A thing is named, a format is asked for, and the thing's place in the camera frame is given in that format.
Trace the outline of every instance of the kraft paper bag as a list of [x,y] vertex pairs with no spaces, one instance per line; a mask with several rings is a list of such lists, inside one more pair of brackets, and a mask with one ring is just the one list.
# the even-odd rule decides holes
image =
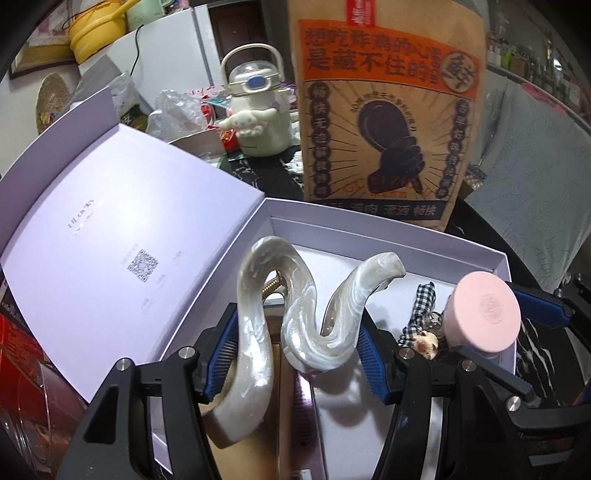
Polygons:
[[444,230],[478,131],[480,16],[452,0],[289,0],[305,198]]

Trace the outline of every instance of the woven straw hat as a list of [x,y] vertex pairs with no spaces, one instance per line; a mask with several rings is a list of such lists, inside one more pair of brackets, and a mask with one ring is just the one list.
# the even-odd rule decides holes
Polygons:
[[35,109],[39,134],[57,118],[69,98],[70,92],[66,82],[57,73],[45,77],[41,88],[39,88],[37,107]]

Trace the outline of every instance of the mint green container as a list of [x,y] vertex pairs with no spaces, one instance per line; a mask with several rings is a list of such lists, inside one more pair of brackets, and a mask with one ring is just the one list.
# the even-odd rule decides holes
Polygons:
[[174,0],[142,0],[127,12],[127,26],[130,32],[137,30],[140,25],[147,25],[164,16],[164,7]]

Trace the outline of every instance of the picture frame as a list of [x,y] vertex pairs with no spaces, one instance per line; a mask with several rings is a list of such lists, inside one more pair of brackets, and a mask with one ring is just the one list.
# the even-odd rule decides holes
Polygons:
[[64,0],[31,34],[11,63],[8,76],[14,79],[36,70],[75,63],[70,49],[67,31],[62,30],[73,15],[79,11],[73,3],[79,0]]

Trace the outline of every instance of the black and white checkered fabric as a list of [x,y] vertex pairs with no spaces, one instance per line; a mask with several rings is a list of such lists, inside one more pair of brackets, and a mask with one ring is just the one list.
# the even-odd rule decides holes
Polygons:
[[431,312],[434,306],[435,285],[433,282],[429,282],[426,285],[419,285],[410,321],[402,329],[402,335],[398,340],[399,346],[412,348],[413,338],[425,329],[425,325],[429,325],[432,322]]

